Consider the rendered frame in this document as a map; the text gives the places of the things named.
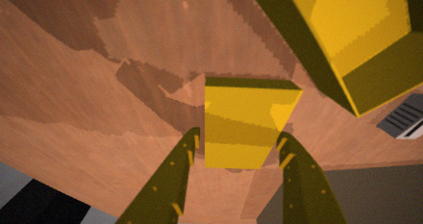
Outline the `yellow box lid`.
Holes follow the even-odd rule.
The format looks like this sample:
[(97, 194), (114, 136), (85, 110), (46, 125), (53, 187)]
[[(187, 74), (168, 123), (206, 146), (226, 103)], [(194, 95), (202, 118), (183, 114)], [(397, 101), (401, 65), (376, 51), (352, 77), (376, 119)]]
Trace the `yellow box lid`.
[(302, 93), (290, 80), (206, 77), (205, 167), (261, 169)]

